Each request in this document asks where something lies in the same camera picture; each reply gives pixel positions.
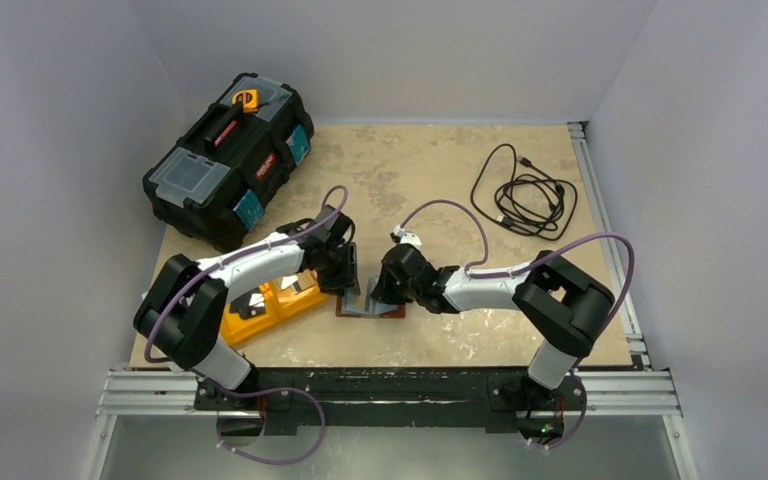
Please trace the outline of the brown leather card holder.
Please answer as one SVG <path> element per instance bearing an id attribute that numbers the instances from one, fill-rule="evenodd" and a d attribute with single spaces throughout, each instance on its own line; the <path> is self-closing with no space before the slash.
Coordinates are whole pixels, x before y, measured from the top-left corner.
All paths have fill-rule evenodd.
<path id="1" fill-rule="evenodd" d="M 366 290 L 355 294 L 345 290 L 337 296 L 335 315 L 344 318 L 389 318 L 402 319 L 406 316 L 405 305 L 391 305 L 374 300 L 370 294 L 377 285 L 378 277 L 368 279 Z"/>

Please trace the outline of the white card with black stripe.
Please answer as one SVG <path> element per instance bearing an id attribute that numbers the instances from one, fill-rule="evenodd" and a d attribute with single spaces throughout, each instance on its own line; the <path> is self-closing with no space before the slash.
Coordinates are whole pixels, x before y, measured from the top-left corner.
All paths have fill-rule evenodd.
<path id="1" fill-rule="evenodd" d="M 281 291 L 291 291 L 297 294 L 305 289 L 303 281 L 298 275 L 284 276 L 279 282 Z"/>

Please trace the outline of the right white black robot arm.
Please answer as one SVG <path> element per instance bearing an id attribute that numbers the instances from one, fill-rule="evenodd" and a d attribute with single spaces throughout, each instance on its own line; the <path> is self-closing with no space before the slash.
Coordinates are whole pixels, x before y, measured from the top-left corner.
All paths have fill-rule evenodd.
<path id="1" fill-rule="evenodd" d="M 434 266 L 412 244 L 398 244 L 381 260 L 370 298 L 387 305 L 416 303 L 434 314 L 478 309 L 521 312 L 543 337 L 521 381 L 524 399 L 544 407 L 616 313 L 616 297 L 600 281 L 559 255 L 543 250 L 509 268 Z"/>

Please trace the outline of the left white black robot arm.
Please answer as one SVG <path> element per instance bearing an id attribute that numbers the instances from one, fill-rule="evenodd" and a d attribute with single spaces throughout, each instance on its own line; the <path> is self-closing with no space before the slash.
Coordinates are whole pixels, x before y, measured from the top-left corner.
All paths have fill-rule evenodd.
<path id="1" fill-rule="evenodd" d="M 221 336 L 227 305 L 280 277 L 312 271 L 326 294 L 358 291 L 355 224 L 326 205 L 308 225 L 297 221 L 220 256 L 183 254 L 162 266 L 138 308 L 134 329 L 165 361 L 213 381 L 232 408 L 257 399 L 257 368 Z"/>

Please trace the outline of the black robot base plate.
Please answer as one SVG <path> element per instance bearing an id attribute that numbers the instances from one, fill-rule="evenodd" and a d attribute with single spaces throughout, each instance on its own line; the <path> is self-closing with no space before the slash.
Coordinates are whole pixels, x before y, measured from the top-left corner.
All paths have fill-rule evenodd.
<path id="1" fill-rule="evenodd" d="M 197 382 L 198 411 L 251 414 L 268 435 L 301 426 L 478 428 L 525 438 L 561 437 L 565 415 L 586 408 L 582 382 L 567 375 L 555 390 L 532 383 L 524 366 L 263 367 L 257 387 L 227 394 Z"/>

